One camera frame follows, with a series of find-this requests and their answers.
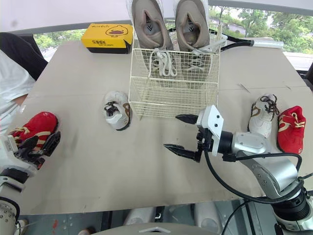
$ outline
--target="cartoon duck print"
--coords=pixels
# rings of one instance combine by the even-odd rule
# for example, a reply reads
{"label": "cartoon duck print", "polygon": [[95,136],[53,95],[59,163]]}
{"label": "cartoon duck print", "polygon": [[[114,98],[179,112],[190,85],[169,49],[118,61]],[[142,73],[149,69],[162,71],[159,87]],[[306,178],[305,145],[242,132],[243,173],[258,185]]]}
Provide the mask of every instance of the cartoon duck print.
{"label": "cartoon duck print", "polygon": [[118,25],[118,26],[109,28],[106,31],[106,34],[110,35],[111,37],[118,37],[118,36],[121,36],[121,35],[128,34],[128,29],[123,27],[123,26],[121,26],[121,25]]}

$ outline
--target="window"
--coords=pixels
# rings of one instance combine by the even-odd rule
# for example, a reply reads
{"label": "window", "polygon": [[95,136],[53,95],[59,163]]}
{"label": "window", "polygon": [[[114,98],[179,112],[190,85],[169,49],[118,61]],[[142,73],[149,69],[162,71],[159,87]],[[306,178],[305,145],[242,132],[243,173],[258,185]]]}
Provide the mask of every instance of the window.
{"label": "window", "polygon": [[296,70],[308,70],[313,62],[313,17],[283,12],[211,6],[213,23],[233,37],[270,37],[284,42],[284,54]]}
{"label": "window", "polygon": [[64,41],[80,40],[86,29],[34,34],[34,39],[45,60],[50,61],[58,46]]}

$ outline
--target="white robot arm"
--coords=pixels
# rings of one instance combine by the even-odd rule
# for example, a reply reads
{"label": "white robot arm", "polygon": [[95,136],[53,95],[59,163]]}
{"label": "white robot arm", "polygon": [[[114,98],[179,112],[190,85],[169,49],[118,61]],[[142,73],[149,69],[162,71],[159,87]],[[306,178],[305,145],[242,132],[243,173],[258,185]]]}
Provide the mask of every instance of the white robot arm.
{"label": "white robot arm", "polygon": [[[204,155],[213,176],[226,189],[247,200],[271,204],[278,222],[277,234],[289,234],[287,231],[313,231],[312,197],[307,195],[303,180],[298,177],[302,159],[297,154],[271,154],[269,141],[257,133],[235,133],[222,131],[224,119],[215,106],[203,109],[199,116],[178,115],[176,118],[199,128],[197,135],[198,151],[184,149],[183,146],[165,144],[175,154],[200,162]],[[248,167],[258,180],[267,198],[254,198],[233,189],[215,172],[208,152],[213,156],[223,154],[223,160],[240,161]],[[298,158],[294,166],[287,156]]]}
{"label": "white robot arm", "polygon": [[43,156],[52,154],[60,137],[60,132],[50,135],[42,150],[33,151],[37,136],[27,139],[19,147],[12,136],[0,136],[0,234],[14,234],[24,183],[36,175],[45,162]]}

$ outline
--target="cardboard box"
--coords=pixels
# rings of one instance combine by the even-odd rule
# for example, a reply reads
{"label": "cardboard box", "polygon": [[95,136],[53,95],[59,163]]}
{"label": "cardboard box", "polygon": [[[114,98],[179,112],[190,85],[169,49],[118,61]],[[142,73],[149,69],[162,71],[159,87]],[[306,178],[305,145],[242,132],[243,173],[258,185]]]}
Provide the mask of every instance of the cardboard box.
{"label": "cardboard box", "polygon": [[82,36],[82,43],[93,53],[128,54],[133,42],[129,24],[92,23]]}

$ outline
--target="shoe insole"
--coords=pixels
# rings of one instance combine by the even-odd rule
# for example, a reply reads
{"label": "shoe insole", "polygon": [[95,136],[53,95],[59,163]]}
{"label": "shoe insole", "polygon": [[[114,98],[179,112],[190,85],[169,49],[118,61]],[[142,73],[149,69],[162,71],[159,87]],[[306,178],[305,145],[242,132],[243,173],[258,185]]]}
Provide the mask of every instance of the shoe insole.
{"label": "shoe insole", "polygon": [[185,26],[183,27],[182,32],[183,32],[186,42],[189,45],[192,46],[198,40],[200,29],[191,21],[191,19],[189,18],[189,15],[187,17],[187,20],[185,22]]}
{"label": "shoe insole", "polygon": [[144,28],[144,32],[147,35],[153,35],[157,32],[160,32],[160,27],[157,22],[151,20],[149,16],[146,14],[146,25]]}

